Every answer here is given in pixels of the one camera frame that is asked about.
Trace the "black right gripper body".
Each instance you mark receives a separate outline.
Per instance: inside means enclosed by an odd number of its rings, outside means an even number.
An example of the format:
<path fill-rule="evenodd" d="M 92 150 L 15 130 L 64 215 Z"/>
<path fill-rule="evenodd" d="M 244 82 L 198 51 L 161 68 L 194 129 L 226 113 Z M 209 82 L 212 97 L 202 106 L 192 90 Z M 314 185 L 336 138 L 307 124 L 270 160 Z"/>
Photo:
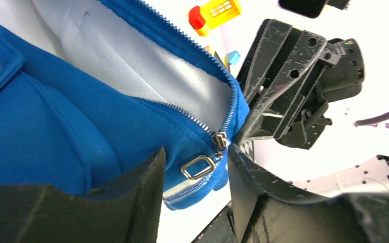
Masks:
<path fill-rule="evenodd" d="M 352 98 L 362 90 L 365 65 L 361 49 L 353 38 L 328 41 L 320 59 L 302 88 L 295 115 L 277 142 L 290 148 L 309 150 L 332 120 L 324 116 L 329 103 Z"/>

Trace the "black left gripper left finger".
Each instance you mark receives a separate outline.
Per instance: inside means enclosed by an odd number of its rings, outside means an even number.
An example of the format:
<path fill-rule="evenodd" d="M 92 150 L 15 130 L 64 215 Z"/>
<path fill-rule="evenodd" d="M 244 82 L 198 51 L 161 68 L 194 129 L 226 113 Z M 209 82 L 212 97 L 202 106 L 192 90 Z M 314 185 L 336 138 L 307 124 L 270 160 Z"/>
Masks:
<path fill-rule="evenodd" d="M 166 152 L 86 195 L 0 186 L 0 242 L 156 242 Z"/>

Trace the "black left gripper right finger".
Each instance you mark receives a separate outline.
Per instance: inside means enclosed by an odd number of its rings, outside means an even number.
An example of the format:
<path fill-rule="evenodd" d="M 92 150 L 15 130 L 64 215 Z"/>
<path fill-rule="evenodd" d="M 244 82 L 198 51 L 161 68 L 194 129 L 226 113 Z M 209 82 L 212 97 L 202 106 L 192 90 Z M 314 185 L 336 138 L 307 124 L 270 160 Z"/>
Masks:
<path fill-rule="evenodd" d="M 389 242 L 389 192 L 327 198 L 282 180 L 228 149 L 239 242 Z"/>

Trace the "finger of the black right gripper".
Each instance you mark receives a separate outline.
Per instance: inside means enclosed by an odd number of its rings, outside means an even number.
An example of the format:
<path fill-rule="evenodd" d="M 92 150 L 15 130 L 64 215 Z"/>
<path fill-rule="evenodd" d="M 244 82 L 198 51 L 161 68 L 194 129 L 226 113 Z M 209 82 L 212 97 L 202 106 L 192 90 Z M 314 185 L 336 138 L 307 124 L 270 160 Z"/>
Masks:
<path fill-rule="evenodd" d="M 252 104 L 264 77 L 274 63 L 293 26 L 276 19 L 265 19 L 237 75 L 247 103 Z"/>
<path fill-rule="evenodd" d="M 303 76 L 314 66 L 326 44 L 327 40 L 320 35 L 291 30 L 253 103 L 249 104 L 250 113 L 238 132 L 237 145 L 282 136 L 283 124 L 291 118 L 290 109 L 298 107 L 297 96 L 289 90 L 301 89 Z"/>

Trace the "blue zip jacket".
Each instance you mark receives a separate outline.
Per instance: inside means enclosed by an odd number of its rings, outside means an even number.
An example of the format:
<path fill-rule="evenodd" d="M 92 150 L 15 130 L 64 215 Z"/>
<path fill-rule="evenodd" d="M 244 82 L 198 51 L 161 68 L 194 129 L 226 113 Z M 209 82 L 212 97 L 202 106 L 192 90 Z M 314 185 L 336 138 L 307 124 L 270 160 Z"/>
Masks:
<path fill-rule="evenodd" d="M 236 79 L 144 1 L 0 1 L 0 185 L 85 194 L 166 150 L 163 201 L 227 183 Z"/>

